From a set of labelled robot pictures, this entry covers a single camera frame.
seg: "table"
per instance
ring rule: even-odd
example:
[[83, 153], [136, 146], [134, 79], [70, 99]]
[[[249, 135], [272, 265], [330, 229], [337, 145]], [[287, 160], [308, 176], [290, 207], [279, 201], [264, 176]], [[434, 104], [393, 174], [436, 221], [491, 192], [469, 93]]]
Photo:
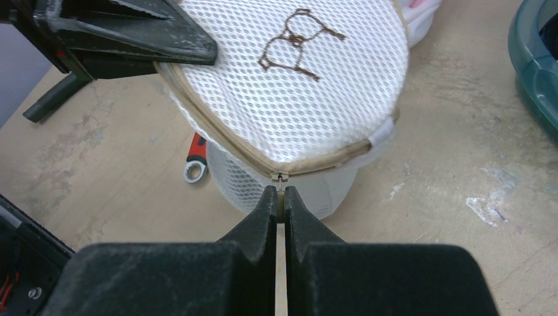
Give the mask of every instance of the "table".
[[[348, 242], [462, 246], [502, 315], [555, 315], [558, 150], [515, 92], [507, 32], [519, 4], [444, 1], [411, 51], [394, 144], [324, 223]], [[182, 179], [193, 130], [157, 75], [96, 81], [43, 124], [25, 120], [61, 78], [48, 72], [0, 130], [0, 192], [45, 228], [78, 250], [210, 242], [243, 218], [211, 179]]]

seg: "mesh pattern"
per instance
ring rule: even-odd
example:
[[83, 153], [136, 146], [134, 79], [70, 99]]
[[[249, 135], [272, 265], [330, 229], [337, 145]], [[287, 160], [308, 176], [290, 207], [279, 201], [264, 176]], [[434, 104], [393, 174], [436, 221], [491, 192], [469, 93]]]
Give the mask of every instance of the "mesh pattern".
[[[408, 49], [390, 0], [189, 0], [181, 7], [219, 45], [216, 65], [184, 65], [186, 78], [226, 126], [273, 161], [354, 144], [393, 111]], [[311, 11], [296, 14], [300, 8]], [[270, 63], [286, 68], [265, 69]]]
[[[248, 166], [211, 142], [207, 143], [207, 165], [223, 196], [244, 213], [254, 210], [265, 186], [277, 186], [270, 179], [254, 176], [255, 171], [250, 172]], [[339, 207], [356, 175], [357, 169], [340, 169], [292, 178], [286, 185], [295, 186], [308, 210], [323, 219]]]

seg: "gray floor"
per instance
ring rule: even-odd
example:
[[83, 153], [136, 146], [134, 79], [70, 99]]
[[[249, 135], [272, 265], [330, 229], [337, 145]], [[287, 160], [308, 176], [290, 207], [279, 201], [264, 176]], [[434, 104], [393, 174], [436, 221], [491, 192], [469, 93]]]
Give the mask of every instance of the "gray floor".
[[16, 28], [0, 24], [0, 128], [50, 67], [51, 63]]

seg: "white mesh bag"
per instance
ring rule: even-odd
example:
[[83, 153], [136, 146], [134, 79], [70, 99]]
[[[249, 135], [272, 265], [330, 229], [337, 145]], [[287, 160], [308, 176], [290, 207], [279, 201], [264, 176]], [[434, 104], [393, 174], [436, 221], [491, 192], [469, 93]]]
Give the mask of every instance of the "white mesh bag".
[[208, 140], [224, 196], [251, 211], [281, 178], [322, 219], [389, 144], [407, 71], [391, 0], [188, 0], [218, 44], [214, 66], [156, 65]]

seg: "teal container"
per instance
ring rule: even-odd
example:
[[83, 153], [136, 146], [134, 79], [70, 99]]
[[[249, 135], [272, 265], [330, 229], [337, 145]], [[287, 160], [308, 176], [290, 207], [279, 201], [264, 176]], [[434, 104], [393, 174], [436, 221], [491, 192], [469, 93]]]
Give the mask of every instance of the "teal container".
[[524, 106], [558, 144], [558, 1], [525, 0], [511, 22], [508, 50]]

